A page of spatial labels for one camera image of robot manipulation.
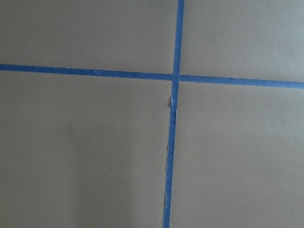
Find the blue tape line left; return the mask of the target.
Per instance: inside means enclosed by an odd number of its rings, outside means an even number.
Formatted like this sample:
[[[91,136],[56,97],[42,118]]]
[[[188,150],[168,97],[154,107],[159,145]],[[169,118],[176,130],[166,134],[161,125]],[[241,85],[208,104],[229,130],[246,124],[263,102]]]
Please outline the blue tape line left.
[[[170,218],[171,218],[171,195],[172,195],[172,183],[173,183],[178,93],[179,93],[179,82],[180,82],[180,65],[181,65],[180,60],[181,60],[184,4],[185,1],[179,0],[177,5],[174,58],[173,58],[172,80],[171,80],[171,109],[170,109],[170,117],[169,117],[168,150],[167,150],[167,164],[166,164],[165,192],[164,192],[165,205],[164,205],[163,220],[162,220],[162,226],[164,228],[168,228],[170,226]]]

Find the blue tape line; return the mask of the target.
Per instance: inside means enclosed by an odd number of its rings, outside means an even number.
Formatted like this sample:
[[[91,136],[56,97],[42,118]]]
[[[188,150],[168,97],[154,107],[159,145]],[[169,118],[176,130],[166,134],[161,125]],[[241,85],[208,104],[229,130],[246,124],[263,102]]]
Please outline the blue tape line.
[[[1,64],[2,71],[19,71],[33,73],[49,73],[49,74],[66,74],[79,76],[105,76],[116,78],[132,78],[132,79],[150,79],[150,80],[165,80],[171,81],[173,75],[161,73],[143,73],[143,72],[126,72],[126,71],[111,71],[98,69],[81,69],[81,68],[66,68],[66,67],[51,67],[51,66],[27,66],[27,65],[10,65]],[[190,76],[180,75],[181,82],[194,83],[211,83],[223,85],[240,85],[240,86],[263,86],[263,87],[278,87],[303,89],[303,82],[292,81],[277,81],[277,80],[261,80],[261,79],[246,79],[246,78],[230,78],[217,76]]]
[[[180,82],[180,65],[181,65],[180,60],[181,60],[184,4],[185,1],[179,0],[177,5],[174,58],[173,58],[172,80],[171,80],[171,109],[170,109],[170,117],[169,117],[168,150],[167,150],[167,164],[166,164],[165,192],[164,192],[165,205],[164,205],[163,220],[162,220],[162,226],[164,228],[168,228],[170,226],[170,218],[171,218],[171,195],[172,195],[172,183],[173,183],[178,93],[179,93],[179,82]]]

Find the blue tape line back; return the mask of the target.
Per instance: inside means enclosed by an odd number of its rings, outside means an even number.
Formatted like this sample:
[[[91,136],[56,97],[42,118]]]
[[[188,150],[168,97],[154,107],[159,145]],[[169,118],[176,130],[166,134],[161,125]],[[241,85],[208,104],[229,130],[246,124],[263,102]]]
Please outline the blue tape line back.
[[[10,65],[1,64],[2,71],[19,71],[33,73],[49,73],[49,74],[66,74],[79,76],[105,76],[116,78],[132,78],[132,79],[150,79],[150,80],[165,80],[171,81],[173,75],[161,73],[143,73],[143,72],[126,72],[126,71],[111,71],[98,69],[81,69],[81,68],[66,68],[66,67],[51,67],[51,66],[27,66],[27,65]],[[263,86],[263,87],[278,87],[303,89],[303,82],[292,81],[277,81],[277,80],[261,80],[261,79],[246,79],[246,78],[230,78],[217,76],[190,76],[180,75],[181,82],[194,83],[211,83],[223,85],[240,85],[240,86]]]

